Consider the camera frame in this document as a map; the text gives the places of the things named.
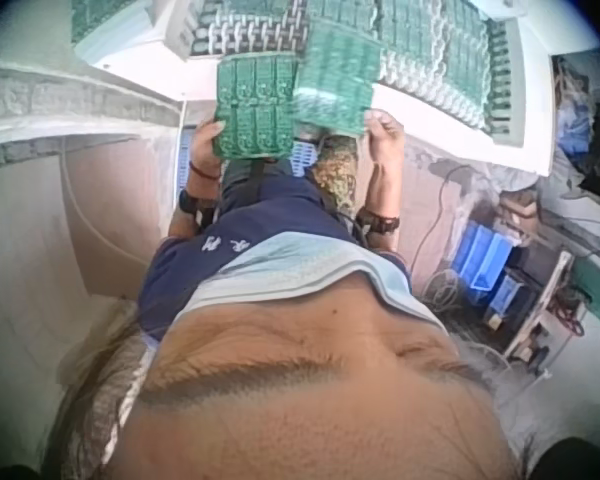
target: white wall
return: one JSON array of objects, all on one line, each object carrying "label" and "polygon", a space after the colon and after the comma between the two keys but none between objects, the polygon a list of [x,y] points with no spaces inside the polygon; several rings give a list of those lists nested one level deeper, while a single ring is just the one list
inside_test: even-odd
[{"label": "white wall", "polygon": [[522,21],[529,25],[550,55],[600,47],[600,38],[568,0],[531,0]]},{"label": "white wall", "polygon": [[71,0],[13,0],[0,12],[0,67],[77,76],[156,97],[80,60],[71,45]]}]

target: tiled floor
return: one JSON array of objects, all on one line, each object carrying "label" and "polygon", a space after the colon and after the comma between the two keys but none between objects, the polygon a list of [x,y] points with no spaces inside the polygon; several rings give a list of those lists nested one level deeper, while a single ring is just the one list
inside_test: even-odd
[{"label": "tiled floor", "polygon": [[0,168],[0,464],[38,465],[71,358],[137,295],[171,216],[174,148],[160,131]]},{"label": "tiled floor", "polygon": [[115,303],[82,282],[58,157],[0,169],[0,463],[37,464],[57,366]]}]

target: bracelet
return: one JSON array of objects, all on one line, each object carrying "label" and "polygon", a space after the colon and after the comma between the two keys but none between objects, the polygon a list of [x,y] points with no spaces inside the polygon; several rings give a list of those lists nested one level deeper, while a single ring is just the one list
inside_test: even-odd
[{"label": "bracelet", "polygon": [[193,162],[189,162],[189,168],[191,169],[191,171],[193,173],[195,173],[196,175],[202,177],[202,178],[206,178],[207,180],[213,180],[213,181],[218,181],[220,180],[220,175],[218,175],[217,177],[214,177],[213,175],[208,175],[206,173],[204,173],[202,170],[200,170],[198,167],[196,167]]}]

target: green circuit board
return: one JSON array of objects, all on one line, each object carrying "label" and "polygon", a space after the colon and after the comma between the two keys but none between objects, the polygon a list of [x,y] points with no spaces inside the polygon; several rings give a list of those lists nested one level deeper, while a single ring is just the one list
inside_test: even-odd
[{"label": "green circuit board", "polygon": [[364,132],[380,69],[381,44],[322,19],[311,22],[304,61],[293,95],[294,118],[341,134]]},{"label": "green circuit board", "polygon": [[283,157],[293,148],[293,53],[247,53],[218,65],[214,152],[226,159]]}]

